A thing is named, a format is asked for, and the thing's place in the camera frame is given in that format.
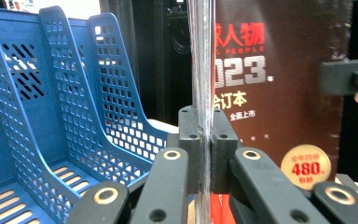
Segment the orange circle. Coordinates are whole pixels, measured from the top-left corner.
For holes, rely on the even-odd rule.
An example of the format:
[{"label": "orange circle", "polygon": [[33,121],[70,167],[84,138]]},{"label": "orange circle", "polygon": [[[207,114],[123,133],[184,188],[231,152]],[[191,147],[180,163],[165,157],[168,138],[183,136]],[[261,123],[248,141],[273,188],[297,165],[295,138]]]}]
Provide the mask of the orange circle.
[{"label": "orange circle", "polygon": [[331,173],[331,162],[319,147],[300,145],[286,153],[281,170],[293,184],[310,190],[314,184],[327,180]]}]

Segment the blue plastic basket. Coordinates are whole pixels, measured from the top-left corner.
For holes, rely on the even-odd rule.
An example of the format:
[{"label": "blue plastic basket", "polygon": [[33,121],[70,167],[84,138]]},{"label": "blue plastic basket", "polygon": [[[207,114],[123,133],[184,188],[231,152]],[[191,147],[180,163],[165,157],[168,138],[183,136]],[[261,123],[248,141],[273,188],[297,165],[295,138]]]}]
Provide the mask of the blue plastic basket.
[{"label": "blue plastic basket", "polygon": [[[0,215],[12,207],[18,211],[0,222],[21,216],[28,216],[21,223],[64,222],[80,194],[106,179],[133,191],[157,148],[165,146],[166,133],[156,131],[155,136],[145,120],[117,21],[111,18],[120,56],[113,56],[117,64],[100,64],[99,57],[92,61],[100,38],[90,34],[86,21],[70,20],[70,27],[58,7],[41,10],[39,16],[0,10],[0,204],[18,197]],[[93,20],[91,30],[105,26]],[[122,89],[106,93],[108,83],[94,82],[92,73],[103,71],[102,65],[125,71],[116,79]],[[103,106],[107,97],[117,97],[107,109],[116,106],[118,114],[109,115],[104,107],[100,114],[118,146],[106,138],[91,95]]]}]

